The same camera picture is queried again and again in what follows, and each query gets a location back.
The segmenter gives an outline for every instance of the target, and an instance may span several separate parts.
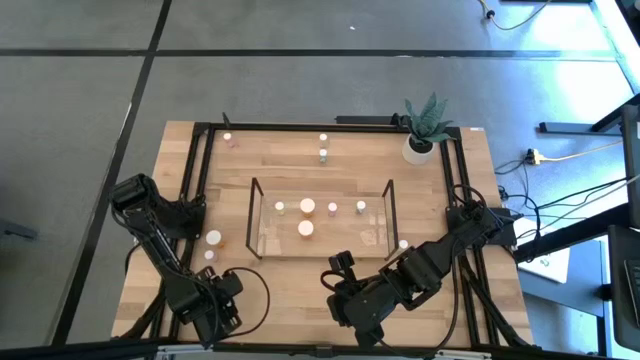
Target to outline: white pot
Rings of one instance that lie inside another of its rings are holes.
[[[407,141],[404,142],[404,146],[402,147],[402,156],[404,157],[404,159],[413,165],[422,165],[426,163],[427,160],[429,160],[429,158],[431,157],[433,148],[435,146],[432,147],[428,152],[421,154],[411,148],[411,145],[409,145],[409,138],[411,138],[411,135],[407,136]]]

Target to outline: white bottle cap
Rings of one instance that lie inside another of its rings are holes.
[[[302,199],[302,201],[300,201],[300,210],[302,210],[302,212],[304,213],[313,212],[315,208],[316,208],[316,203],[309,198]]]
[[[303,220],[298,224],[298,232],[302,236],[310,236],[313,234],[313,223],[309,220]]]
[[[207,233],[207,244],[218,245],[222,240],[222,234],[218,230],[211,230]]]

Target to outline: wooden tabletop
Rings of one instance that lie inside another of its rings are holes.
[[[160,193],[169,200],[177,198],[189,151],[192,122],[168,122],[156,161],[153,178]],[[485,133],[478,128],[461,128],[463,147],[471,185],[491,206],[500,206],[496,179]],[[332,320],[326,298],[331,293],[319,281],[329,269],[326,258],[265,258],[257,260],[245,247],[249,193],[252,177],[263,187],[285,190],[304,183],[336,196],[369,196],[384,190],[394,180],[398,232],[417,246],[437,241],[446,232],[447,206],[442,158],[434,147],[427,164],[414,166],[401,154],[404,134],[329,133],[326,164],[318,157],[317,132],[235,131],[239,146],[229,148],[216,132],[206,184],[207,214],[203,233],[216,229],[222,233],[224,247],[219,260],[211,263],[204,252],[211,249],[204,239],[196,243],[192,269],[213,265],[217,273],[233,266],[246,266],[260,272],[271,290],[271,310],[265,323],[255,332],[229,341],[275,344],[357,345],[352,328],[339,327]],[[200,141],[194,174],[204,148]],[[449,144],[454,182],[459,183],[455,150]],[[197,175],[191,189],[196,188]],[[513,259],[498,246],[485,246],[485,263],[491,295],[509,323],[526,341],[531,342],[529,321]],[[379,258],[358,258],[354,271],[358,277],[377,273],[384,265]],[[265,290],[251,274],[238,272],[244,291],[236,297],[242,327],[257,323],[265,310]],[[143,313],[158,291],[160,277],[143,251],[131,259],[112,334],[128,330]],[[460,287],[460,305],[456,328],[448,347],[467,347],[469,334]],[[383,321],[385,340],[397,346],[430,347],[446,334],[453,313],[451,275],[442,289],[421,307],[408,312],[398,306]],[[484,314],[475,299],[480,338],[487,342]],[[168,332],[169,311],[165,312],[163,333]],[[180,340],[197,341],[192,325],[181,327]]]

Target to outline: yellow cable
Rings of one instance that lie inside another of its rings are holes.
[[[582,155],[591,154],[592,152],[604,150],[606,148],[609,148],[609,147],[612,147],[612,146],[615,146],[615,145],[618,145],[618,144],[622,144],[622,140],[616,141],[614,143],[607,144],[607,145],[604,145],[604,146],[600,146],[600,147],[597,147],[595,149],[587,150],[585,152],[581,152],[581,153],[577,153],[577,154],[573,154],[573,155],[569,155],[569,156],[564,156],[564,157],[561,157],[561,158],[548,158],[548,157],[544,157],[541,154],[540,155],[540,161],[563,161],[563,160],[573,159],[573,158],[577,158],[577,157],[582,156]]]
[[[487,5],[487,2],[485,0],[478,0],[478,1],[482,4],[482,8],[484,9],[485,14],[488,14],[490,11],[492,11],[491,8],[489,7],[489,5]],[[547,0],[547,2],[545,2],[538,10],[534,11],[531,15],[529,15],[529,17],[526,18],[523,22],[521,22],[521,23],[519,23],[517,25],[511,26],[511,27],[502,27],[502,26],[498,25],[498,23],[494,19],[495,15],[488,15],[488,17],[489,17],[489,19],[491,19],[491,22],[493,22],[493,24],[498,29],[504,30],[504,31],[513,30],[513,29],[516,29],[516,28],[526,24],[527,22],[529,22],[529,20],[533,19],[536,15],[538,15],[538,13],[540,11],[542,11],[542,9],[544,9],[547,5],[549,5],[549,3],[551,1],[552,0]]]

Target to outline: succulent plant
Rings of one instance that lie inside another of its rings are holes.
[[[413,111],[411,102],[407,99],[404,100],[404,104],[409,113],[409,131],[411,132],[411,139],[416,145],[423,146],[428,143],[437,143],[443,140],[450,139],[451,137],[444,132],[447,124],[452,121],[440,122],[444,109],[447,106],[447,100],[438,103],[436,93],[434,92],[429,97],[429,100],[422,108],[420,116],[416,115]]]

